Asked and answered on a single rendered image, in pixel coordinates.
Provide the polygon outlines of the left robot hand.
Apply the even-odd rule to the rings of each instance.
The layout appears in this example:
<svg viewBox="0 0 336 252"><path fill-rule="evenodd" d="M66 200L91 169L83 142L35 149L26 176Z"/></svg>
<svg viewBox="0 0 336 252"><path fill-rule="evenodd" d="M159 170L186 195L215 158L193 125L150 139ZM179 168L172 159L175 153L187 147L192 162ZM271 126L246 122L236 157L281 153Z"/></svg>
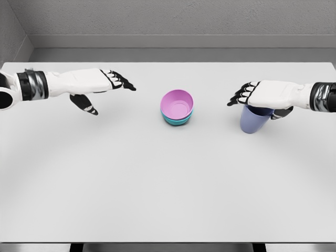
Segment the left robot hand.
<svg viewBox="0 0 336 252"><path fill-rule="evenodd" d="M72 83L73 94L70 94L70 100L79 109L84 112L98 115L86 94L103 93L109 90L119 88L136 91L136 87L116 71L104 69L87 69L74 71L75 81Z"/></svg>

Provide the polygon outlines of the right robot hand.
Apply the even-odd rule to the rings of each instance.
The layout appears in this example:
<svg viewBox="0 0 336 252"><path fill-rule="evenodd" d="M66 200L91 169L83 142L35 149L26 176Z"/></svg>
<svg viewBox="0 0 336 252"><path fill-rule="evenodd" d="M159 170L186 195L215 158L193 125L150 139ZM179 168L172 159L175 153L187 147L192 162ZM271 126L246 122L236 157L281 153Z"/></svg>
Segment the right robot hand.
<svg viewBox="0 0 336 252"><path fill-rule="evenodd" d="M230 98L228 106L249 105L273 110L272 120L288 116L293 111L293 98L300 85L286 81L252 81L241 86Z"/></svg>

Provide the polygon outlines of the blue-purple cup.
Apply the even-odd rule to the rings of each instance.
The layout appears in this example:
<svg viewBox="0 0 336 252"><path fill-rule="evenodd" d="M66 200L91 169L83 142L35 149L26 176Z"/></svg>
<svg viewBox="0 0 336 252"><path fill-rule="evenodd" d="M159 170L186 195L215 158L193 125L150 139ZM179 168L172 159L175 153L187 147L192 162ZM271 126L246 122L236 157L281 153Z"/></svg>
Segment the blue-purple cup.
<svg viewBox="0 0 336 252"><path fill-rule="evenodd" d="M240 117L240 128L248 134L256 133L270 119L274 109L244 105Z"/></svg>

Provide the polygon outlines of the teal bowl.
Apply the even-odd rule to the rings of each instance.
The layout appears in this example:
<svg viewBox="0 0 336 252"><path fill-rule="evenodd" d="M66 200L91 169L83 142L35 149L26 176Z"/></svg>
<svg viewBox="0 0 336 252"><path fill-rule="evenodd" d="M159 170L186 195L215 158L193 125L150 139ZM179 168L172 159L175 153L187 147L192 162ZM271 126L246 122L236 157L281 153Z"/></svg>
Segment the teal bowl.
<svg viewBox="0 0 336 252"><path fill-rule="evenodd" d="M186 118L184 118L184 119L179 119L179 120L173 120L173 119L168 118L168 117L163 113L163 111L161 111L161 114L162 114L164 120L165 120L168 124L173 125L173 126L180 126L180 125L184 125L184 124L186 124L186 123L189 121L190 117L191 117L192 114L193 114L193 110L191 111L191 113L190 113Z"/></svg>

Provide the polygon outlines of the pink bowl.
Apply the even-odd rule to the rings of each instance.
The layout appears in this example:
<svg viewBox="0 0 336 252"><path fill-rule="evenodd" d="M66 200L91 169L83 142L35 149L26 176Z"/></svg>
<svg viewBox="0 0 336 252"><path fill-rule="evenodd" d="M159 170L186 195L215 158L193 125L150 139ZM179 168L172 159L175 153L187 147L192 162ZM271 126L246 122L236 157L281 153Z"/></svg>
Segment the pink bowl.
<svg viewBox="0 0 336 252"><path fill-rule="evenodd" d="M181 89L166 93L160 102L160 110L164 116L172 120L182 120L188 117L194 108L192 95Z"/></svg>

